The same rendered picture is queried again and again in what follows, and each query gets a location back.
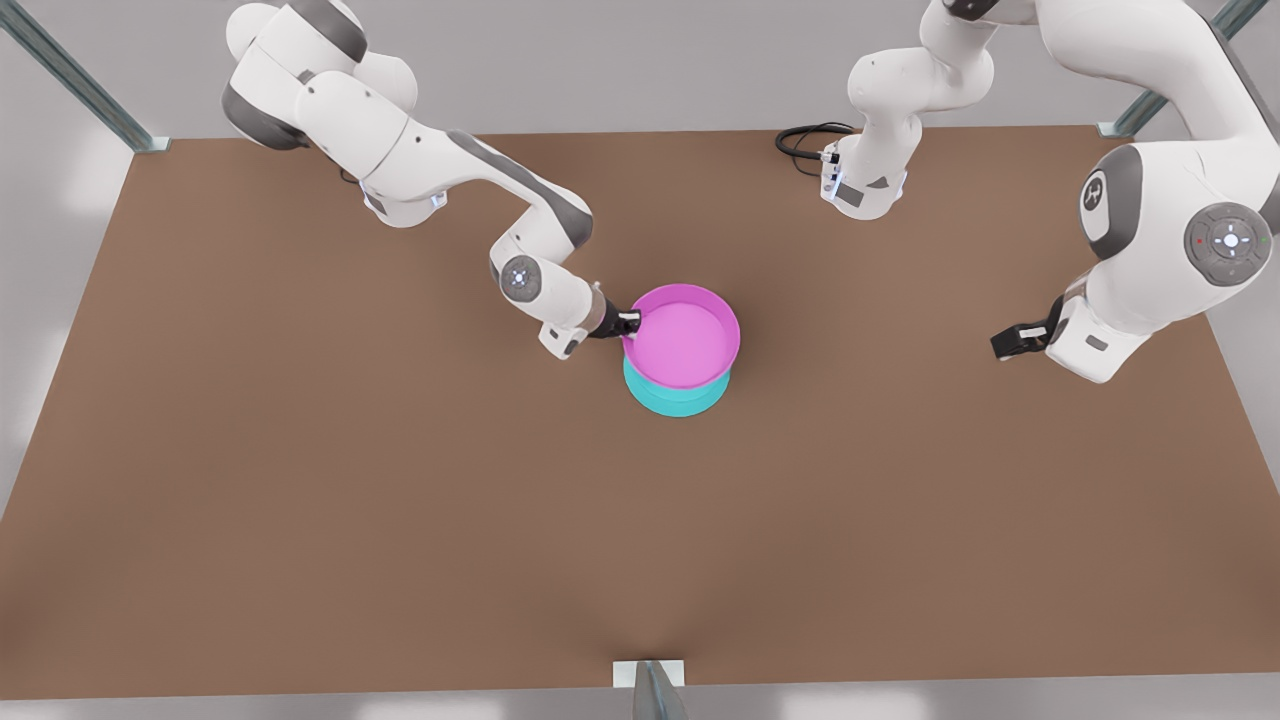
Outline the silver frame post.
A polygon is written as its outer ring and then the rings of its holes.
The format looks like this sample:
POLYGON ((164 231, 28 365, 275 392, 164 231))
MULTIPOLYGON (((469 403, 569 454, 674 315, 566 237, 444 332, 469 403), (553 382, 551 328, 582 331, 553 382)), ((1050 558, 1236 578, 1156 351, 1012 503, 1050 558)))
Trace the silver frame post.
POLYGON ((1193 140, 1280 142, 1280 120, 1230 42, 1184 0, 1110 0, 1120 58, 1105 76, 1164 96, 1193 140))
POLYGON ((132 152, 169 150, 172 140, 142 127, 17 0, 0 0, 4 29, 132 152))
POLYGON ((684 660, 628 660, 612 664, 613 687, 630 688, 632 720, 690 720, 678 693, 684 660))

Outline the blue plate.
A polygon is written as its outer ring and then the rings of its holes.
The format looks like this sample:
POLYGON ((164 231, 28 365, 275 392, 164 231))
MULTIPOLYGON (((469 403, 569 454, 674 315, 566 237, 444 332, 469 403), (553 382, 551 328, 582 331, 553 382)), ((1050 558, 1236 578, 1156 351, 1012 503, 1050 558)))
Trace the blue plate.
POLYGON ((730 387, 731 361, 714 354, 626 354, 623 382, 632 398, 660 416, 695 416, 730 387))

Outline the pink plate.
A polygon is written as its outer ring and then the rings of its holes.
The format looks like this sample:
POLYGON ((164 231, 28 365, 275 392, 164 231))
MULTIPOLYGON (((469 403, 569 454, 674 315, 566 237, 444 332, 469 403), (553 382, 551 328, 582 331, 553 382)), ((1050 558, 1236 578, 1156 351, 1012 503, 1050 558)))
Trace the pink plate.
POLYGON ((664 284, 634 304, 639 331, 623 338, 623 356, 644 379, 669 389, 696 389, 728 373, 741 347, 735 310, 698 284, 664 284))

